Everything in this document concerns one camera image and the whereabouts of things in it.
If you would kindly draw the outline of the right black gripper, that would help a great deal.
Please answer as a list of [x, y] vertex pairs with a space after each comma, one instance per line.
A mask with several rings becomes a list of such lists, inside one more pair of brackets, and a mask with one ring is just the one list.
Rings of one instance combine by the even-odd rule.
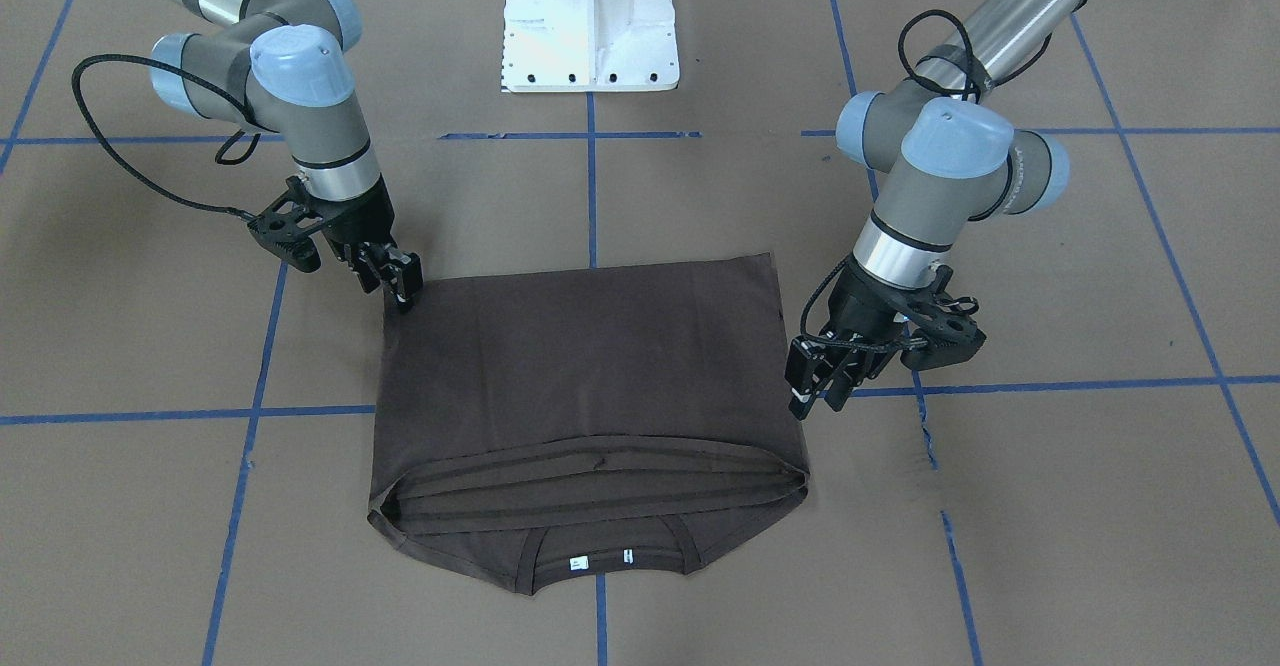
[[334, 255], [357, 277], [369, 295], [389, 289], [399, 313], [408, 313], [422, 289], [420, 257], [398, 248], [390, 229], [394, 209], [384, 178], [346, 201], [311, 195], [301, 177], [285, 181], [285, 192], [248, 222], [251, 236], [283, 263], [303, 272], [321, 265], [314, 241], [319, 233]]

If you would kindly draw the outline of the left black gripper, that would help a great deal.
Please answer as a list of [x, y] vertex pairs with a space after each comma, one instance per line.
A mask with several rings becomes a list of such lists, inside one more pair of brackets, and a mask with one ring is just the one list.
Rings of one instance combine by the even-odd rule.
[[808, 418], [823, 401], [844, 410], [852, 392], [878, 377], [892, 357], [922, 371], [973, 359], [987, 341], [974, 314], [973, 297], [952, 297], [950, 266], [928, 270], [919, 288], [877, 280], [852, 257], [845, 257], [810, 295], [792, 338], [785, 379], [790, 412]]

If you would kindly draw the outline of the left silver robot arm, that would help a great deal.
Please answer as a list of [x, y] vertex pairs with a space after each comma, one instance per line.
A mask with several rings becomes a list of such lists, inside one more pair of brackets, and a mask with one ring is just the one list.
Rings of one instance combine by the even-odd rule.
[[1055, 138], [1018, 129], [983, 101], [1041, 58], [1088, 1], [986, 0], [965, 19], [924, 12], [952, 35], [918, 60], [899, 41], [904, 81], [846, 102], [836, 145], [884, 182], [851, 254], [817, 288], [828, 300], [826, 324], [800, 327], [788, 347], [795, 418], [819, 401], [840, 411], [892, 359], [924, 371], [980, 350], [977, 301], [946, 291], [955, 242], [968, 223], [1051, 205], [1070, 177]]

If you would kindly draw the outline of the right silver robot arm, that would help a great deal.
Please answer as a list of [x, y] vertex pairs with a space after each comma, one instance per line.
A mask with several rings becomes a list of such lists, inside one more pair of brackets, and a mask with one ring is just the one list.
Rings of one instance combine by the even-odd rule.
[[303, 273], [320, 268], [314, 236], [367, 293], [385, 288], [402, 311], [422, 289], [421, 263], [401, 250], [381, 166], [346, 55], [364, 33], [352, 0], [173, 0], [216, 35], [161, 37], [143, 64], [175, 110], [280, 136], [294, 173], [261, 213], [225, 206], [268, 252]]

